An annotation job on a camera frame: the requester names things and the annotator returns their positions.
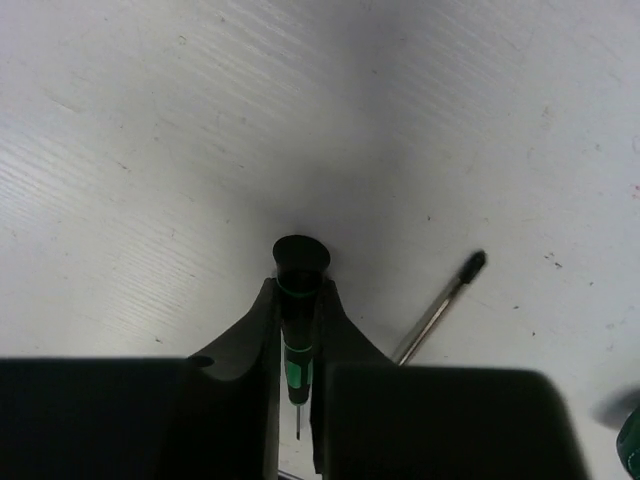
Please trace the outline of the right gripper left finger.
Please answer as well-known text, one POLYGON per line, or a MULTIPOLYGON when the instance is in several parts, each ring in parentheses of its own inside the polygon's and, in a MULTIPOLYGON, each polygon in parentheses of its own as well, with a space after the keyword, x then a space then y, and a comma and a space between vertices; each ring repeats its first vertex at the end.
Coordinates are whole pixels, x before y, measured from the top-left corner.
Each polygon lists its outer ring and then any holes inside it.
POLYGON ((188 357, 3 359, 2 477, 276 478, 275 289, 188 357))

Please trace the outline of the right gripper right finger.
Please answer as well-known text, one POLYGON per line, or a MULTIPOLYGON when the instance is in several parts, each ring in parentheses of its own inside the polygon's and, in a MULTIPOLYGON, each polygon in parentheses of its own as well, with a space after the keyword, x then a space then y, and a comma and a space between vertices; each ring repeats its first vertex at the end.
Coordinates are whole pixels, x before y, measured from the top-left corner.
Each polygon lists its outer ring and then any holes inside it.
POLYGON ((325 479, 584 479, 564 402, 529 370, 399 366, 321 292, 311 403, 325 479))

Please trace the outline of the black green precision screwdriver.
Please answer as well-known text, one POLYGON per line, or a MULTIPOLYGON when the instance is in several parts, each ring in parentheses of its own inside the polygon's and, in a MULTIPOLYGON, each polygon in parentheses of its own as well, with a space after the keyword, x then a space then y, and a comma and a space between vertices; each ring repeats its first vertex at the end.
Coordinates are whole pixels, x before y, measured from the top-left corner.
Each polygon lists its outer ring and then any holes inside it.
POLYGON ((305 235, 288 235, 273 246, 288 398, 296 409, 295 436, 313 384, 316 304, 331 262, 328 249, 305 235))

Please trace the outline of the blue handle red screwdriver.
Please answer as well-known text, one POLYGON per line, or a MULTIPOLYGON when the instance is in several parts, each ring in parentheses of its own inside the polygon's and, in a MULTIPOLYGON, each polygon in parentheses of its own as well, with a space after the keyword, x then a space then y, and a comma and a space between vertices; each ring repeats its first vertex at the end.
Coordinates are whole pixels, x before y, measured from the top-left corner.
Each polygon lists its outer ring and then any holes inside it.
POLYGON ((472 284, 486 263, 487 254, 482 249, 476 250, 466 259, 392 354, 391 359, 396 365, 404 366, 414 359, 430 333, 472 284))

